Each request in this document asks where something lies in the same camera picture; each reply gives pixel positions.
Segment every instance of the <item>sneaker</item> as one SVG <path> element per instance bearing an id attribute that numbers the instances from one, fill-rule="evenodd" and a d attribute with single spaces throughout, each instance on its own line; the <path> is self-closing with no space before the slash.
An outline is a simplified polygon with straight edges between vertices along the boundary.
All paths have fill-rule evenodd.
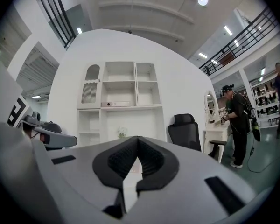
<path id="1" fill-rule="evenodd" d="M 237 169 L 240 169 L 240 168 L 243 167 L 243 165 L 235 165 L 235 164 L 234 164 L 234 161 L 232 161 L 232 162 L 230 163 L 230 166 L 232 166 L 232 167 L 234 167 L 234 168 L 237 168 Z"/>

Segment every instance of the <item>metal railing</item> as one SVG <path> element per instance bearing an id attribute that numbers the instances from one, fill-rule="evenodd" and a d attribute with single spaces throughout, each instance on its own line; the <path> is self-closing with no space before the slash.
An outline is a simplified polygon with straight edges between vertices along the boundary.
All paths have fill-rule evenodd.
<path id="1" fill-rule="evenodd" d="M 50 20 L 50 26 L 54 30 L 63 47 L 67 49 L 75 39 L 76 35 L 70 25 L 61 0 L 40 1 Z"/>
<path id="2" fill-rule="evenodd" d="M 236 57 L 246 52 L 278 25 L 276 18 L 268 7 L 253 21 L 246 20 L 246 22 L 248 22 L 248 26 L 243 31 L 199 67 L 207 76 L 215 73 Z"/>

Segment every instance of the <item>cap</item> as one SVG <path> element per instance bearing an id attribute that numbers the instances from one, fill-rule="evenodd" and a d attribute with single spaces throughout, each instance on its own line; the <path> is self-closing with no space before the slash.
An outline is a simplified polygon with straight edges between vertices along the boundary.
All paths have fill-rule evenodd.
<path id="1" fill-rule="evenodd" d="M 223 88 L 221 89 L 221 91 L 222 91 L 222 95 L 224 95 L 224 93 L 225 93 L 226 91 L 232 91 L 232 87 L 231 87 L 231 85 L 225 85 L 225 86 L 223 86 Z"/>

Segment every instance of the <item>black rubber pad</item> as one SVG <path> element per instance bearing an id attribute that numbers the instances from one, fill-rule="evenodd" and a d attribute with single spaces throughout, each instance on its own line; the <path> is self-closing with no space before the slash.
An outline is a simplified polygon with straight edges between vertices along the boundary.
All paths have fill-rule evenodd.
<path id="1" fill-rule="evenodd" d="M 68 161 L 71 161 L 74 159 L 76 159 L 76 158 L 73 155 L 68 155 L 68 156 L 52 159 L 52 162 L 54 164 L 59 164 L 59 163 L 68 162 Z"/>
<path id="2" fill-rule="evenodd" d="M 207 178 L 205 182 L 230 215 L 245 205 L 219 177 Z"/>

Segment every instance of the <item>black office chair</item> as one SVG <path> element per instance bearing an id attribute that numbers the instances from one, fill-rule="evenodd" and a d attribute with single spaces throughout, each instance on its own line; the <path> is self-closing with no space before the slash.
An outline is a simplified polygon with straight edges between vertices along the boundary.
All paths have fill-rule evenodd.
<path id="1" fill-rule="evenodd" d="M 194 117 L 191 114 L 176 114 L 174 118 L 174 124 L 168 126 L 168 132 L 173 144 L 201 152 L 198 124 L 195 122 Z M 214 147 L 209 156 L 218 160 L 219 145 L 226 145 L 226 142 L 212 140 L 210 144 L 213 144 Z"/>

